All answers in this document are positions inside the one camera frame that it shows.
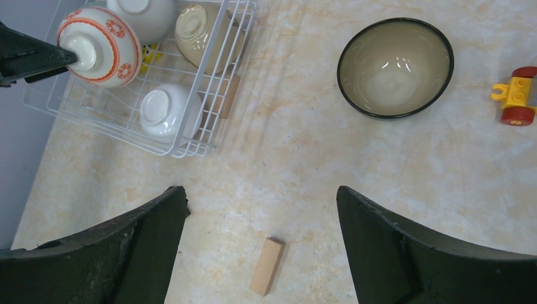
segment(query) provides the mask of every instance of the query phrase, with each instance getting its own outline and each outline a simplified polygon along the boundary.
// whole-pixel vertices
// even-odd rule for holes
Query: dish rack
[[[58,3],[46,36],[47,42],[56,44],[56,29],[62,19],[86,1],[61,0]],[[199,68],[196,68],[181,55],[175,44],[172,30],[170,35],[158,44],[151,57],[151,63],[147,66],[148,69],[140,72],[129,85],[105,89],[64,73],[34,84],[26,84],[23,94],[24,104],[61,119],[84,125],[156,155],[170,155],[176,158],[206,155],[214,147],[213,140],[218,125],[221,119],[227,118],[240,81],[236,72],[251,32],[256,3],[250,0],[175,0],[175,3],[178,11],[192,4],[220,4],[221,9],[213,33],[218,32],[226,14],[232,15],[232,19],[235,20],[234,25],[239,25],[244,37],[240,37],[239,32],[235,37],[231,37],[232,23],[227,29],[223,45],[226,45],[228,39],[232,39],[231,54],[235,48],[242,48],[237,60],[231,62],[231,55],[224,58],[225,56],[222,55],[224,50],[221,49],[218,60],[226,61],[225,70],[207,75],[203,71],[214,47],[216,35],[211,35],[201,64]],[[191,111],[193,94],[199,94],[203,101],[198,114],[198,121],[201,120],[201,124],[194,137],[183,136],[186,119],[181,118],[179,132],[175,141],[170,144],[155,141],[142,130],[139,122],[139,107],[145,95],[156,86],[167,82],[183,84],[191,88],[183,117],[187,117]]]

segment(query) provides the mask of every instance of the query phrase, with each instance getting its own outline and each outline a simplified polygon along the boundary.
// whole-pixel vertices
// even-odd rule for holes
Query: ceramic bowl
[[[106,0],[106,7],[124,19],[143,44],[160,42],[174,27],[174,0]]]
[[[442,95],[454,61],[448,39],[437,28],[416,19],[388,19],[347,44],[338,64],[339,89],[364,114],[405,117]]]
[[[187,7],[178,17],[175,23],[175,41],[179,51],[193,65],[199,67],[203,53],[207,49],[211,31],[218,17],[220,5],[215,3],[204,3],[203,5],[191,5]],[[237,45],[231,54],[230,63],[235,61],[243,48],[244,33],[239,29],[238,25],[231,20],[232,14],[226,11],[226,16],[222,20],[219,31],[216,33],[217,38],[214,43],[211,55],[205,66],[205,73],[212,74],[221,73],[228,57],[231,54],[233,42],[237,38]],[[228,29],[231,27],[229,36],[225,41],[225,36]],[[222,57],[218,62],[218,56],[222,50]]]
[[[134,31],[106,8],[82,8],[65,17],[58,45],[77,55],[68,69],[96,86],[125,86],[141,67],[142,47]]]
[[[194,94],[190,102],[191,111],[185,113],[190,88],[177,84],[162,84],[149,92],[140,105],[140,124],[142,129],[156,141],[172,143],[177,136],[183,113],[187,119],[183,136],[193,138],[201,123],[201,99]],[[179,146],[187,143],[181,140]]]

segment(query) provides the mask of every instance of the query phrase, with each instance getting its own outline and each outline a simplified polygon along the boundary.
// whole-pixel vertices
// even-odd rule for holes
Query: red toy wheel
[[[524,127],[531,125],[534,117],[535,111],[533,109],[523,106],[512,106],[503,111],[502,123],[514,127]]]
[[[537,75],[537,66],[523,66],[514,70],[511,77],[520,77],[520,78],[533,78]]]

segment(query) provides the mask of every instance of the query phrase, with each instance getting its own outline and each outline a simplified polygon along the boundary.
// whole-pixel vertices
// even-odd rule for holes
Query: gray wall
[[[0,0],[0,20],[45,39],[58,0]],[[0,250],[10,248],[54,119],[22,104],[22,85],[0,88]]]

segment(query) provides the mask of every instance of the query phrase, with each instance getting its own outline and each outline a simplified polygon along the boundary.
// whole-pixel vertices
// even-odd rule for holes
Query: wooden board
[[[285,244],[276,239],[270,237],[265,240],[261,257],[253,273],[250,290],[262,296],[266,296],[270,292],[284,248]]]
[[[220,88],[220,95],[224,95],[225,90],[229,87],[227,90],[227,96],[225,100],[222,97],[217,98],[217,104],[216,106],[220,106],[221,103],[224,102],[224,105],[222,106],[222,112],[220,112],[220,117],[222,119],[227,119],[229,117],[229,112],[231,111],[231,106],[233,105],[233,102],[235,101],[235,95],[237,94],[237,89],[239,88],[239,84],[241,83],[241,78],[239,76],[233,76],[230,82],[228,80],[224,80],[224,83],[222,84],[222,87]]]

